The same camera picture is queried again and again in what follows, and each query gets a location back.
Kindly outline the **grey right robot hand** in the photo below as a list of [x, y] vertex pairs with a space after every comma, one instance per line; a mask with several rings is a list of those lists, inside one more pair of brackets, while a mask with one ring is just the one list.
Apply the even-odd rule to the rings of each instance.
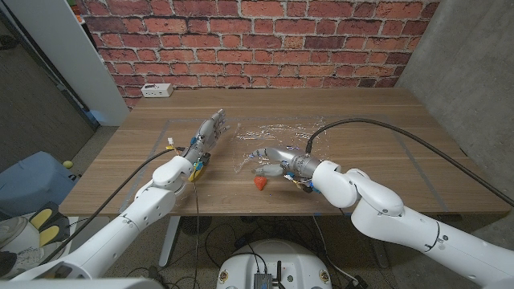
[[272, 164], [262, 165], [253, 170], [259, 177], [279, 177], [291, 173], [302, 181], [312, 179], [321, 160], [311, 157], [299, 149], [286, 149], [283, 147], [266, 147], [256, 149], [248, 156], [250, 159], [267, 158]]

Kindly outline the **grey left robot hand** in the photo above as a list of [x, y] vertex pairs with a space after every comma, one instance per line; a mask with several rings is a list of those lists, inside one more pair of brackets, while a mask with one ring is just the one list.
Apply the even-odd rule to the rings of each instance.
[[199, 127], [192, 138], [190, 146], [181, 153], [191, 164], [199, 160], [205, 153], [208, 153], [217, 143], [220, 136], [230, 128], [226, 123], [226, 112], [218, 110], [210, 118], [207, 118]]

